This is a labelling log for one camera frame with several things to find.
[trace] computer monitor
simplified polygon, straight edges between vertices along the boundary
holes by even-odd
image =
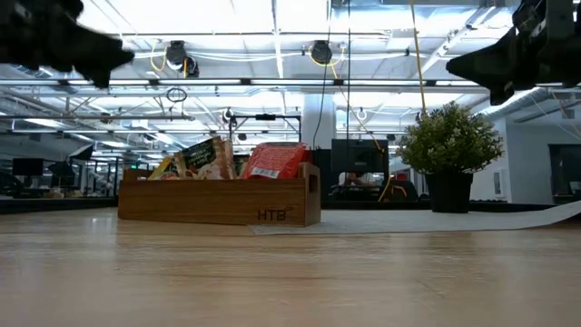
[[[331,141],[331,170],[343,173],[389,173],[389,141],[378,140]]]
[[[75,173],[68,162],[56,162],[48,166],[53,173],[51,187],[71,187],[74,185]]]
[[[44,159],[41,158],[14,158],[12,159],[12,175],[14,176],[42,176]]]

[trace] black plant pot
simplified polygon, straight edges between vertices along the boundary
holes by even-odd
[[[426,175],[434,213],[467,213],[470,204],[472,173],[435,173]]]

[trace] wooden crate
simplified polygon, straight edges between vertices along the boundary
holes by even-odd
[[[123,173],[119,218],[291,226],[320,221],[319,168],[310,163],[300,164],[299,178],[281,180],[139,181],[145,174]]]

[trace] wooden tabletop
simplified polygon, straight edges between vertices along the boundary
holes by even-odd
[[[253,236],[0,216],[2,326],[578,326],[581,230]]]

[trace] potted plant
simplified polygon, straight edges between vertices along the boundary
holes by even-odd
[[[433,212],[467,213],[473,173],[502,155],[502,137],[481,114],[454,102],[422,112],[397,154],[426,175]]]

